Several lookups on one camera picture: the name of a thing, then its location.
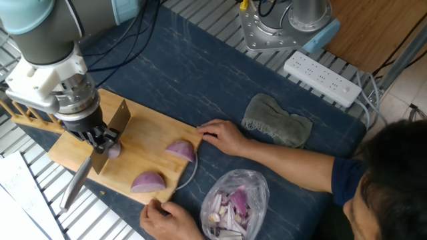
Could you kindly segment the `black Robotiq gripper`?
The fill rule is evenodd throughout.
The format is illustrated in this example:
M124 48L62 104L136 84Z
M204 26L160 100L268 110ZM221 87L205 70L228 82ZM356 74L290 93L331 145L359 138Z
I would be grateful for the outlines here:
M69 132L77 132L82 141L90 144L95 152L104 153L115 147L119 142L120 132L116 129L106 129L103 121L101 107L98 106L92 113L82 111L80 113L62 115L64 128Z

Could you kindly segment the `person right hand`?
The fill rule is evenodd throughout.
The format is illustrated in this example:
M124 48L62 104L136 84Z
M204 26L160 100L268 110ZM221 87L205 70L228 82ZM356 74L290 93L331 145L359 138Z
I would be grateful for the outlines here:
M203 140L217 147L227 155L243 156L243 150L250 140L231 121L214 119L196 127Z

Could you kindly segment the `person left hand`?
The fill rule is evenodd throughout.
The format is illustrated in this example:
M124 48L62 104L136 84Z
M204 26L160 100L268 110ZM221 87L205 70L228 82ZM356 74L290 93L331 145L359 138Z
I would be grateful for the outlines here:
M173 202L152 199L141 211L140 226L159 240L204 240L193 217Z

